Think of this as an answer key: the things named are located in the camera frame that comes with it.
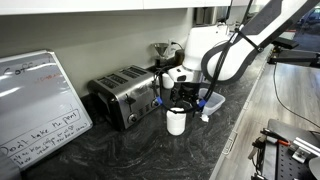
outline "stainless steel toaster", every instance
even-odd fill
[[[107,120],[125,130],[158,107],[153,81],[153,73],[130,66],[91,80],[87,87]]]

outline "toaster slot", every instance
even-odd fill
[[[130,71],[127,71],[127,70],[123,70],[123,71],[121,71],[120,73],[122,73],[122,74],[124,74],[124,75],[126,75],[126,76],[129,76],[129,77],[131,77],[132,79],[135,79],[135,78],[139,77],[139,75],[134,74],[134,73],[132,73],[132,72],[130,72]]]
[[[107,78],[99,79],[99,81],[100,81],[102,84],[106,85],[106,86],[107,86],[108,88],[110,88],[110,89],[113,89],[113,88],[115,88],[115,87],[118,86],[118,84],[112,82],[111,80],[109,80],[109,79],[107,79]]]
[[[115,74],[109,75],[108,78],[114,80],[115,82],[117,82],[119,84],[124,84],[124,83],[128,82],[126,79],[123,79],[122,77],[117,76]]]
[[[137,73],[137,74],[140,74],[140,75],[144,75],[144,74],[147,73],[147,72],[145,72],[145,71],[142,71],[142,70],[137,69],[137,68],[134,68],[134,67],[129,67],[128,70],[129,70],[129,71],[132,71],[132,72],[135,72],[135,73]]]
[[[143,116],[143,108],[139,109],[139,116]]]
[[[147,104],[147,105],[146,105],[146,112],[148,112],[149,110],[150,110],[150,105]]]

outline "whiteboard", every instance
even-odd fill
[[[53,52],[0,59],[0,149],[21,169],[91,127]]]

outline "coffee grinder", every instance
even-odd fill
[[[158,52],[158,56],[155,57],[155,67],[156,69],[160,69],[167,65],[167,56],[165,52],[169,46],[168,43],[154,43],[152,46]]]

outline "cabinet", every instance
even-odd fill
[[[250,0],[233,0],[233,6],[247,6]],[[252,5],[266,5],[270,0],[254,0]]]
[[[229,6],[231,0],[0,0],[0,15]]]
[[[230,6],[231,0],[205,0],[205,7]]]
[[[144,9],[204,7],[205,0],[144,0]]]
[[[143,0],[0,0],[0,15],[143,9]]]

